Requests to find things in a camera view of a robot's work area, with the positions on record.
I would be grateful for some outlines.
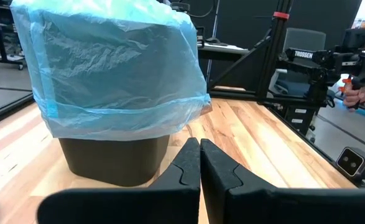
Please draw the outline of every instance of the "trash can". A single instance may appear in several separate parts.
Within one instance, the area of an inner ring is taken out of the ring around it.
[[[70,170],[134,186],[210,96],[189,15],[156,1],[107,3],[13,0],[11,11],[34,99]]]
[[[153,178],[169,143],[169,135],[136,141],[60,138],[69,169],[76,175],[132,187]]]

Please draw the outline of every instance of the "gray chair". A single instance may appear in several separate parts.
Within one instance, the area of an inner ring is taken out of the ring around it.
[[[326,34],[314,30],[288,28],[284,42],[284,50],[293,47],[303,50],[323,50],[325,48]],[[294,62],[317,67],[309,60],[296,58]],[[286,95],[303,96],[309,89],[309,77],[306,74],[277,69],[272,77],[270,89],[274,88]],[[335,93],[328,91],[328,100],[334,98]]]

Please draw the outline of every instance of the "blue plastic bag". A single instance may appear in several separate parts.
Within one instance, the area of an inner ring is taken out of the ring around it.
[[[55,138],[132,141],[209,106],[188,15],[155,0],[13,0],[34,98]]]

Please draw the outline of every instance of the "wooden table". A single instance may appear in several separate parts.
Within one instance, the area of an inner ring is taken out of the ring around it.
[[[173,134],[159,176],[187,138],[208,138],[278,187],[354,188],[327,161],[257,103],[213,99],[213,111]],[[35,223],[47,195],[63,189],[117,187],[72,174],[36,104],[0,122],[0,223]],[[200,224],[208,223],[203,198]]]

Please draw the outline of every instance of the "hand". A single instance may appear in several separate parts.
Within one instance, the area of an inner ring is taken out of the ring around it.
[[[362,87],[360,90],[352,90],[352,84],[347,83],[344,86],[346,95],[344,100],[345,106],[354,106],[358,101],[361,103],[365,102],[365,87]]]

